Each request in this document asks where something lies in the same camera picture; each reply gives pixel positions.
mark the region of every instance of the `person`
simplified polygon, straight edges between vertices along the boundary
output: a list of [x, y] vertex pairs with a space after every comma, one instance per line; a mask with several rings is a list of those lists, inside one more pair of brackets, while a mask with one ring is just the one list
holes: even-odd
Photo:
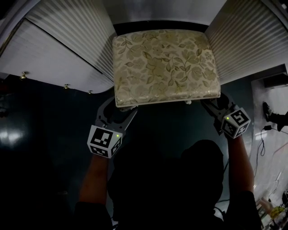
[[227, 140], [230, 202], [224, 221], [214, 215], [223, 189], [223, 154], [213, 141], [201, 140], [170, 160], [163, 160], [153, 144], [128, 144], [116, 154], [108, 183], [108, 159], [93, 155], [75, 206], [75, 226], [113, 229], [105, 207], [108, 191], [118, 230], [260, 230], [243, 139]]
[[263, 112], [267, 122], [277, 124], [277, 130], [280, 132], [284, 126], [288, 125], [288, 112], [285, 115], [274, 113], [266, 102], [263, 102]]

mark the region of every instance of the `shoe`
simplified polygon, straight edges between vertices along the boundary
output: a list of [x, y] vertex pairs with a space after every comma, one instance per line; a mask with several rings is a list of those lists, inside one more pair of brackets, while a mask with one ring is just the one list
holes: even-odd
[[269, 117], [272, 114], [272, 110], [270, 109], [269, 105], [266, 102], [263, 102], [263, 112], [267, 122], [270, 121]]

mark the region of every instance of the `small knob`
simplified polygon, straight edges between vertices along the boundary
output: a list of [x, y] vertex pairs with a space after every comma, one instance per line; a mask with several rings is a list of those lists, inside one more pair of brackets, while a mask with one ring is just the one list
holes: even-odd
[[26, 77], [26, 72], [22, 72], [22, 76], [21, 77], [19, 77], [19, 79], [20, 80], [24, 80], [24, 79], [26, 79], [27, 77]]

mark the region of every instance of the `floral fabric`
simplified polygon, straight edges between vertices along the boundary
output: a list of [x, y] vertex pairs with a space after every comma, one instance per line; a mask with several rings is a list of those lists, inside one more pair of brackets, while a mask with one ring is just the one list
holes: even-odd
[[220, 96], [215, 59], [197, 31], [140, 31], [115, 37], [116, 106]]

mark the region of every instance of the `ribbed white surface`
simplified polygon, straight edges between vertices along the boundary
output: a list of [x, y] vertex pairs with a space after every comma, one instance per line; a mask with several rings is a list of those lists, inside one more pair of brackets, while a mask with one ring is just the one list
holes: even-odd
[[205, 34], [221, 84], [288, 61], [288, 32], [259, 0], [227, 0]]
[[26, 18], [113, 79], [116, 33], [101, 0], [42, 0]]
[[0, 72], [92, 93], [101, 93], [114, 84], [55, 38], [31, 22], [23, 24], [0, 58]]

